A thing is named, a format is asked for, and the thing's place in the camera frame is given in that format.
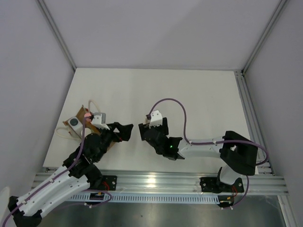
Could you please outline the white bottle grey cap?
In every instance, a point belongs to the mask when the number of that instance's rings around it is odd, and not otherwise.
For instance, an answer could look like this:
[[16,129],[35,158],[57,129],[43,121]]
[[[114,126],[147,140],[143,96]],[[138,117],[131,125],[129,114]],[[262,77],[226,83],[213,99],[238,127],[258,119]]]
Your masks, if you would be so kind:
[[83,125],[80,120],[74,116],[68,119],[67,124],[71,136],[74,138],[81,138]]

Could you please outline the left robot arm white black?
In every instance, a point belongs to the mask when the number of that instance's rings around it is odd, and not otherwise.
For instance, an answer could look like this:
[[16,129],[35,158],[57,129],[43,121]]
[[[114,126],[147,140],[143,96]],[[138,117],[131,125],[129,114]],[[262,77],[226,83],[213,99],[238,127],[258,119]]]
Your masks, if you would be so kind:
[[79,147],[46,180],[23,196],[11,196],[10,213],[3,226],[12,218],[17,227],[36,227],[54,208],[75,194],[85,190],[106,188],[104,177],[95,166],[112,143],[128,141],[133,124],[108,124],[99,133],[83,135]]

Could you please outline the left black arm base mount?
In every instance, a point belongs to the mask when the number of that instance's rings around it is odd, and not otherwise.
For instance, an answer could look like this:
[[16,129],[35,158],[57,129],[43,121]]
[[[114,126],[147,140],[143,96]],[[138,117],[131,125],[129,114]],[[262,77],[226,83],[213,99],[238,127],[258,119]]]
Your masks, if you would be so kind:
[[116,175],[103,175],[97,167],[93,167],[86,173],[89,189],[101,191],[115,191],[117,176]]

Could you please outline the pink cap amber bottle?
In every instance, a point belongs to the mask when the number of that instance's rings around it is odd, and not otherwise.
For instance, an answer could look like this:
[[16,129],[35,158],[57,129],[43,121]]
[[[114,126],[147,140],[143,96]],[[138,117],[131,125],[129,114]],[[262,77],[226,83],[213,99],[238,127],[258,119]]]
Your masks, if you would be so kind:
[[86,120],[86,122],[91,122],[94,118],[94,115],[92,113],[85,113],[84,114],[84,119]]

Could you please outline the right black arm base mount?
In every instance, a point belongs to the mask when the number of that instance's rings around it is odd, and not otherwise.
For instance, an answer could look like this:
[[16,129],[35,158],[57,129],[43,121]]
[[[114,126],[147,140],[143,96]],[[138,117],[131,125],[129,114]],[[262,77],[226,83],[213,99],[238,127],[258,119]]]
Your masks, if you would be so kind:
[[235,183],[232,185],[222,183],[218,180],[217,177],[201,177],[200,186],[202,192],[211,192],[211,193],[232,193],[233,189],[236,189],[234,192],[243,193],[244,186],[241,178],[236,179]]

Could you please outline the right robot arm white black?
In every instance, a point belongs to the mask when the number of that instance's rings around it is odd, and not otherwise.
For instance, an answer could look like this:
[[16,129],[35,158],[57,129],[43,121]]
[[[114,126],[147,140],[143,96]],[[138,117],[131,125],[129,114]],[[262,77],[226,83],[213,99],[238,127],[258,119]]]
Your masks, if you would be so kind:
[[140,123],[138,125],[142,141],[154,148],[156,154],[169,160],[189,158],[219,158],[221,167],[216,178],[216,187],[227,191],[241,176],[253,176],[257,165],[258,147],[249,139],[234,131],[226,131],[221,137],[208,140],[186,140],[169,137],[167,118],[161,124]]

